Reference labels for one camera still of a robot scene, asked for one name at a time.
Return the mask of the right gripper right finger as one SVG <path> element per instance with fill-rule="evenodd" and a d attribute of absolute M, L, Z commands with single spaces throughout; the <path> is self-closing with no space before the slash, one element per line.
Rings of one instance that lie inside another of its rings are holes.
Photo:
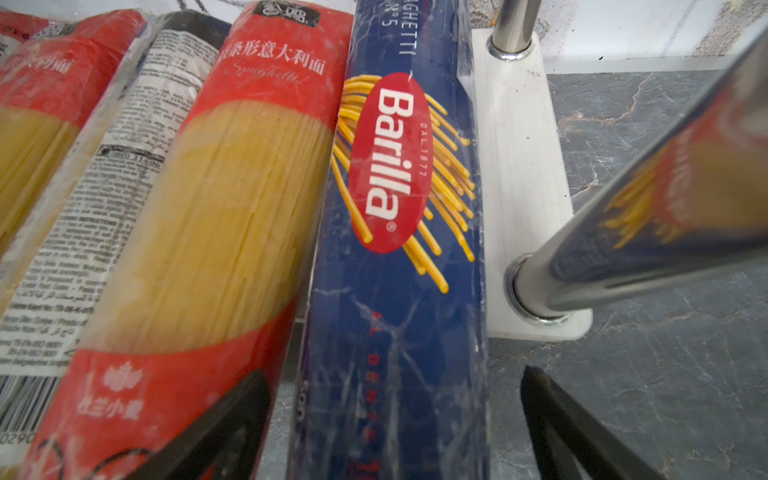
<path fill-rule="evenodd" d="M 542 369 L 527 366 L 520 397 L 542 479 L 660 479 Z"/>

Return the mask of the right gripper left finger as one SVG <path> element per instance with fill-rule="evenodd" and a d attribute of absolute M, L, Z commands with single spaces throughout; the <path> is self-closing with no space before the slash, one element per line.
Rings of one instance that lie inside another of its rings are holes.
<path fill-rule="evenodd" d="M 248 479 L 256 466 L 272 394 L 266 375 L 246 375 L 130 479 Z"/>

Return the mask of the red Barilla spaghetti bag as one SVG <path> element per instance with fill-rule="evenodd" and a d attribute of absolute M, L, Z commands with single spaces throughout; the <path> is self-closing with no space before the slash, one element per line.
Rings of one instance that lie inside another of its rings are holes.
<path fill-rule="evenodd" d="M 310 265 L 353 17 L 258 1 L 175 139 L 19 475 L 122 479 L 247 376 L 269 388 Z"/>

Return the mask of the blue Barilla spaghetti box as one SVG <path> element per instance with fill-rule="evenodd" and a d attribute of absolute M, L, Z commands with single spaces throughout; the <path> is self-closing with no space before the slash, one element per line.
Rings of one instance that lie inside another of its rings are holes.
<path fill-rule="evenodd" d="M 311 278 L 291 479 L 485 479 L 487 333 L 464 1 L 357 5 Z"/>

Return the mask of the red spaghetti bag white label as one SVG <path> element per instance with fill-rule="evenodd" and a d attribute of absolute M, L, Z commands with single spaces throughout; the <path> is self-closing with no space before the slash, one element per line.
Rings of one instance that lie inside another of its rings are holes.
<path fill-rule="evenodd" d="M 51 21 L 5 8 L 0 12 L 0 56 L 8 58 L 20 45 L 51 24 Z"/>

